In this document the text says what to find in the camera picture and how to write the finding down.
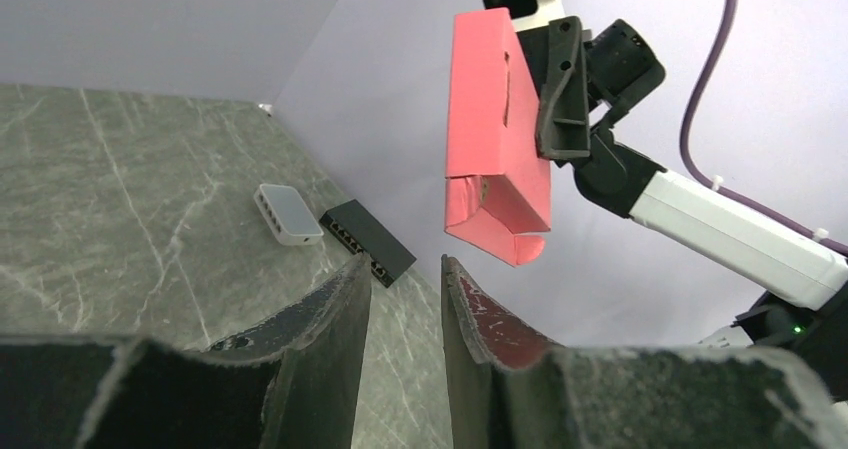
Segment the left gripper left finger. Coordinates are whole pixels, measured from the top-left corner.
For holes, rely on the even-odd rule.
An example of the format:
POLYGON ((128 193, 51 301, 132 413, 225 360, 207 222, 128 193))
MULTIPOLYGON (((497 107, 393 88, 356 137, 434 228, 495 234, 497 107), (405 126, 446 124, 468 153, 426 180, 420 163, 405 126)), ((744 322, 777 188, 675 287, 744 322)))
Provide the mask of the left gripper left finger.
POLYGON ((5 335, 5 448, 347 448, 372 295, 352 257, 204 351, 129 335, 5 335))

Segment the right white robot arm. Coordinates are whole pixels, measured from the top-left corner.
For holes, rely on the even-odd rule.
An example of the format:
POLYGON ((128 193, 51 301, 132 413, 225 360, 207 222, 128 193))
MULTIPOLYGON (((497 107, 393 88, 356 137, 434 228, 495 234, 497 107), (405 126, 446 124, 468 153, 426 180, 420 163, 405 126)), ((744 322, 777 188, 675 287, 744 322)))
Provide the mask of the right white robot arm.
POLYGON ((571 166, 586 200, 761 286, 764 294, 713 341, 789 350, 845 401, 846 256, 615 139, 614 126, 665 77, 625 21, 592 36, 570 16, 518 40, 540 98, 539 156, 571 166))

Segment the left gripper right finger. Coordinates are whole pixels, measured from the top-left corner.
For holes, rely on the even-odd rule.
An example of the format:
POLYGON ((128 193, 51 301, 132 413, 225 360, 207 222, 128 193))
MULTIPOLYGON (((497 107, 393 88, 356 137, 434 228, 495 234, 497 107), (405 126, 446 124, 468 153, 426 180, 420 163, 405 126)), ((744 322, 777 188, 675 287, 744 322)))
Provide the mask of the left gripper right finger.
POLYGON ((843 448, 819 377, 772 348, 566 347, 441 260, 457 448, 843 448))

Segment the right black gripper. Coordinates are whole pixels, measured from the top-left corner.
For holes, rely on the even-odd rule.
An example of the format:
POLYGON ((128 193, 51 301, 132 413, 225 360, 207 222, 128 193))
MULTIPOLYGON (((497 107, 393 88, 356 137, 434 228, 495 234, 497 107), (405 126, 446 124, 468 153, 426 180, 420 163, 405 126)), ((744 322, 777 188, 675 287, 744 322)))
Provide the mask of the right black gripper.
POLYGON ((654 91, 665 69, 642 36, 622 19, 594 36, 579 17, 518 33, 539 95, 539 155, 569 163, 590 155, 589 114, 604 105, 600 124, 615 126, 654 91))

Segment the red paper box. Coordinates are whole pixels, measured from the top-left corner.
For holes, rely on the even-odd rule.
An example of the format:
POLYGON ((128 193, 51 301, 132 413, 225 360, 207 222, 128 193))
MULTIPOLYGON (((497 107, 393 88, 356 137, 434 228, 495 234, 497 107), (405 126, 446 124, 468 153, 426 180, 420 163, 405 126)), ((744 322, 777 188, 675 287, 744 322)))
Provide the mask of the red paper box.
POLYGON ((538 109, 508 10, 456 16, 444 230, 510 266, 543 252, 552 223, 551 167, 535 145, 538 109))

